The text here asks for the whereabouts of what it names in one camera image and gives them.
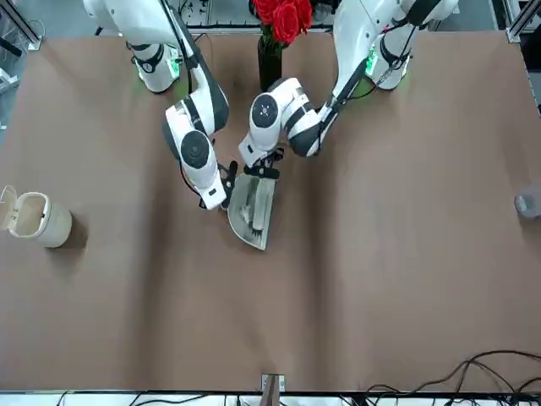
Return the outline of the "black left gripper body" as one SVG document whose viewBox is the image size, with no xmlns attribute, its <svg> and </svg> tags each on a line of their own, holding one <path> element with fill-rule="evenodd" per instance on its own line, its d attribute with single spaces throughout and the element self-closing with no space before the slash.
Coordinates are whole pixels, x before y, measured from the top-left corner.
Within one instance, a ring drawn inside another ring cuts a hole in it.
<svg viewBox="0 0 541 406">
<path fill-rule="evenodd" d="M 259 158 L 254 164 L 255 167 L 273 167 L 276 162 L 282 160 L 282 148 L 277 147 L 266 156 Z"/>
</svg>

